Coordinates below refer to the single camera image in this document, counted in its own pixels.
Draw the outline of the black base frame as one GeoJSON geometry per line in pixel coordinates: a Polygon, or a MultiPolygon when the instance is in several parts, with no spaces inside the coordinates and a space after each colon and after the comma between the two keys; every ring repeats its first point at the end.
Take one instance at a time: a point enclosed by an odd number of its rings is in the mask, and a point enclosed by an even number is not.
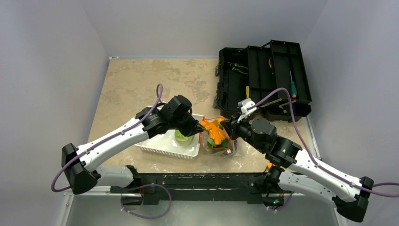
{"type": "Polygon", "coordinates": [[[139,173],[126,188],[111,186],[127,205],[157,205],[160,201],[246,202],[282,206],[290,191],[270,181],[267,173],[139,173]]]}

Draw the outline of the white radish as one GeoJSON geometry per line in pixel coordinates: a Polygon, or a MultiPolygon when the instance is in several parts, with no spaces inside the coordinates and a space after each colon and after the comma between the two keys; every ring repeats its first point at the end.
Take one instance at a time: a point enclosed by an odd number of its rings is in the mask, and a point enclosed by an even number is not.
{"type": "Polygon", "coordinates": [[[207,141],[206,149],[214,155],[230,155],[233,153],[230,141],[224,140],[220,145],[216,145],[212,142],[207,141]]]}

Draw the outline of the black pliers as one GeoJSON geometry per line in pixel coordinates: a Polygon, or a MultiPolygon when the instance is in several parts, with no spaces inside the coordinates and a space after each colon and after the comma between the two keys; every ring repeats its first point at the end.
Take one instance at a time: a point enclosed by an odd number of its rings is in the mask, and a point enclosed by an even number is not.
{"type": "Polygon", "coordinates": [[[228,63],[229,68],[240,74],[248,74],[249,69],[238,63],[228,63]]]}

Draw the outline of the yellow handled screwdriver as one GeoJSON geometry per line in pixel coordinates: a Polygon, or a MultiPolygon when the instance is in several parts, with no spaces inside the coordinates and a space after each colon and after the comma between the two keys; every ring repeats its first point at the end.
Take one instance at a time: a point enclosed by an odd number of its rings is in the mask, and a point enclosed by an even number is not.
{"type": "Polygon", "coordinates": [[[249,86],[246,86],[246,98],[250,98],[249,86]]]}

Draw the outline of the green handled screwdriver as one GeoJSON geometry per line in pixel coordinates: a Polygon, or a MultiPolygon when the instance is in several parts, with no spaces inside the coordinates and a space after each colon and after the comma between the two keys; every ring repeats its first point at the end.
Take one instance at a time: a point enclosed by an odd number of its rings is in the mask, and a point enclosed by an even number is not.
{"type": "Polygon", "coordinates": [[[297,89],[293,80],[292,72],[290,72],[290,93],[292,98],[297,97],[297,89]]]}

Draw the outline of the clear zip top bag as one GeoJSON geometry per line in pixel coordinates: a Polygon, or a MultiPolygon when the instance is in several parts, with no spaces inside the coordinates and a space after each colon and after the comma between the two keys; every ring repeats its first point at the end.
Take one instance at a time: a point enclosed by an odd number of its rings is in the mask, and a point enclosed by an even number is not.
{"type": "Polygon", "coordinates": [[[199,143],[212,155],[233,155],[236,152],[236,141],[231,140],[221,122],[223,116],[202,117],[200,124],[205,128],[199,135],[199,143]]]}

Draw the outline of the green cabbage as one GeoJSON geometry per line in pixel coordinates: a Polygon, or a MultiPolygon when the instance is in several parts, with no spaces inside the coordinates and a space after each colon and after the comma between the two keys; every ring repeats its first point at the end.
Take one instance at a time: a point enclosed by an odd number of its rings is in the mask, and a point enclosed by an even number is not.
{"type": "Polygon", "coordinates": [[[193,136],[184,136],[179,130],[176,130],[174,133],[175,141],[181,146],[187,146],[192,143],[194,140],[193,136]]]}

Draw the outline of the white plastic basket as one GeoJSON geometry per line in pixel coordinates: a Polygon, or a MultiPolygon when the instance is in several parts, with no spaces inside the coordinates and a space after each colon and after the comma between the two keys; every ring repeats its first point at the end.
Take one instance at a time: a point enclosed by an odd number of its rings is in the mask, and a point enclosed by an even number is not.
{"type": "Polygon", "coordinates": [[[194,140],[187,146],[181,146],[175,141],[175,130],[168,130],[165,134],[135,144],[141,150],[171,155],[174,157],[194,159],[199,154],[200,133],[194,135],[194,140]]]}

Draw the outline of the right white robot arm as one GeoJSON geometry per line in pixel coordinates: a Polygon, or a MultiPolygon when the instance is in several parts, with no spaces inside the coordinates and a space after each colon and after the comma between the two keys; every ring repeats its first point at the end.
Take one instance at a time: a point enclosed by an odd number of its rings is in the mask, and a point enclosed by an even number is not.
{"type": "Polygon", "coordinates": [[[267,190],[275,192],[280,188],[308,195],[330,204],[348,220],[363,221],[372,179],[353,177],[312,159],[299,144],[279,136],[276,127],[265,118],[249,122],[233,116],[221,121],[221,125],[231,139],[242,138],[272,164],[263,179],[267,190]]]}

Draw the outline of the black open toolbox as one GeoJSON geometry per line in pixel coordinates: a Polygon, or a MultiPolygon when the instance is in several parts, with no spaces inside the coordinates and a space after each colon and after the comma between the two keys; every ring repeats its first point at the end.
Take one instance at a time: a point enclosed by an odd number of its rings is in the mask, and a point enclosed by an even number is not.
{"type": "Polygon", "coordinates": [[[262,114],[269,121],[298,121],[311,113],[311,91],[301,46],[297,42],[271,40],[262,46],[225,47],[218,53],[215,76],[219,82],[213,107],[226,118],[239,110],[238,102],[246,99],[246,86],[249,86],[250,98],[255,103],[277,88],[288,91],[288,95],[279,91],[258,106],[255,114],[262,114]],[[270,57],[274,74],[268,65],[270,57]],[[232,71],[228,63],[247,67],[248,74],[232,71]],[[290,93],[290,72],[297,89],[296,98],[290,93]],[[290,115],[289,101],[292,101],[294,119],[290,115]]]}

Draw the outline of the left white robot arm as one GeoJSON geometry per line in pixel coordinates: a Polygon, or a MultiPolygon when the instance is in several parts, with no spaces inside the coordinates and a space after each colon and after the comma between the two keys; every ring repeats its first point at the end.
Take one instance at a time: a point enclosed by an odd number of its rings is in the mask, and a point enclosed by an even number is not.
{"type": "Polygon", "coordinates": [[[186,137],[194,136],[205,130],[192,116],[192,104],[184,96],[172,97],[167,103],[157,101],[152,107],[146,107],[121,127],[107,135],[75,146],[72,143],[62,148],[62,169],[73,194],[83,194],[96,186],[118,186],[128,192],[140,188],[139,175],[134,166],[107,167],[103,163],[121,151],[163,135],[169,130],[178,130],[186,137]]]}

